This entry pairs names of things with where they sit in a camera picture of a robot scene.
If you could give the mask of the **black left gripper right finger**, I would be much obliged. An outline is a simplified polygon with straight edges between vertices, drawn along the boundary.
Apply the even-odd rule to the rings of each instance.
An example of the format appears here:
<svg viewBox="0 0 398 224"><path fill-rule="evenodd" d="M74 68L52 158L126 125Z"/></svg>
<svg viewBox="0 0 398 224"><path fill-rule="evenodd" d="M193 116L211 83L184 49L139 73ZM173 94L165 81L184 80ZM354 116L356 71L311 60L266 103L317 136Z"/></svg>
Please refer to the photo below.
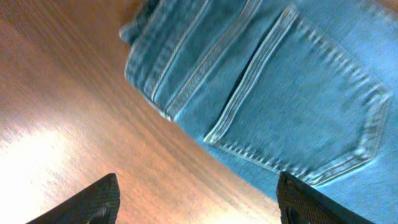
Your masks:
<svg viewBox="0 0 398 224"><path fill-rule="evenodd" d="M281 172L277 202L282 224L373 224L288 172Z"/></svg>

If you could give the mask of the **blue denim jeans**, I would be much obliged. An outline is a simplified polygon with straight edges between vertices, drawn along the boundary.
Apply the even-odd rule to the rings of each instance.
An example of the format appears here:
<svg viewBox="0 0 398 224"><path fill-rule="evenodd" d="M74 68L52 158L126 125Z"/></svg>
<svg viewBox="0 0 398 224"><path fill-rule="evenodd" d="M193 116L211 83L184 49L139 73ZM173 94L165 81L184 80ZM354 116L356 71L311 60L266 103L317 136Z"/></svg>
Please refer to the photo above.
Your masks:
<svg viewBox="0 0 398 224"><path fill-rule="evenodd" d="M165 119L276 197L281 172L397 222L397 13L359 0L145 1L125 76Z"/></svg>

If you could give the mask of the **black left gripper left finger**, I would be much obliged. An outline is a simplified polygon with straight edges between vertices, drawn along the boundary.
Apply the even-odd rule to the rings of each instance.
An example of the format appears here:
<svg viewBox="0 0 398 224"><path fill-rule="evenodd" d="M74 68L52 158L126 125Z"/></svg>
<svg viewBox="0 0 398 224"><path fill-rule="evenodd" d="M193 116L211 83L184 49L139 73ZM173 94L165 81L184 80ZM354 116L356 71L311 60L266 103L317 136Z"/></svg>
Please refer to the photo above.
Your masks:
<svg viewBox="0 0 398 224"><path fill-rule="evenodd" d="M115 224L119 208L117 176L109 173L28 224Z"/></svg>

